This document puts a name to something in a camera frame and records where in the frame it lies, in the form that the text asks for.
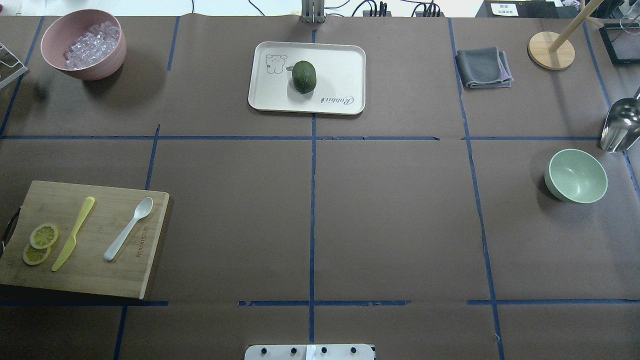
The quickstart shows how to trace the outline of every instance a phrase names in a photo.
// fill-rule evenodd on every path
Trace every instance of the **yellow knife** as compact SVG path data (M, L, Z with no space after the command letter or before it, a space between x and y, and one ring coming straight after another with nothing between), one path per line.
M67 238L67 242L65 243L65 246L62 248L62 252L60 252L60 255L58 255L56 262L51 267L51 271L56 271L57 269L59 269L62 266L62 264L64 264L65 261L69 258L69 255L71 255L71 252L74 250L77 243L76 234L78 230L80 230L80 227L82 226L82 223L86 219L86 216L89 215L89 211L91 211L91 208L93 207L94 203L95 203L95 199L91 196L84 199L82 208L80 208L80 214L78 214L78 218L76 219L76 224L74 225L74 228L71 230L71 234Z

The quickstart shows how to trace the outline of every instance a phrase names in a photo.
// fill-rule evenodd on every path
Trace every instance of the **avocado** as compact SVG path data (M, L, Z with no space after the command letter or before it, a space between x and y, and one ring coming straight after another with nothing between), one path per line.
M316 68L309 61L298 61L292 70L293 87L301 94L314 91L316 88Z

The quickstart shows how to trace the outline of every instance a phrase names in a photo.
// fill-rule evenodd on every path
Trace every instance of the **mint green bowl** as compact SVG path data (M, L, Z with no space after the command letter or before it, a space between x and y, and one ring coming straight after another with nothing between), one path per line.
M588 153L578 149L557 152L545 171L545 183L562 201L589 204L607 192L607 173Z

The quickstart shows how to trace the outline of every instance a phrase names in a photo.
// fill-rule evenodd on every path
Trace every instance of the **gray cloth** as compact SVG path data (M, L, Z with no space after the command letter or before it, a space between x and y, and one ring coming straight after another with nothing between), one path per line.
M507 54L498 47L458 50L456 56L462 83L468 88L510 88L513 76Z

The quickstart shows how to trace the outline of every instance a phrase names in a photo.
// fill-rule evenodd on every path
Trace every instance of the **cutting board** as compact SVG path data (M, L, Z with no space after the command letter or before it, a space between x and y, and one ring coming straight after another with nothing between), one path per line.
M62 267L53 272L51 266L87 196L94 197L95 204L76 235L76 248ZM115 258L105 261L104 252L145 197L154 200L151 213L133 227ZM165 192L33 181L13 236L0 258L0 283L142 299L168 201L169 194ZM44 223L57 225L60 237L42 264L27 265L22 260L22 251L33 229Z

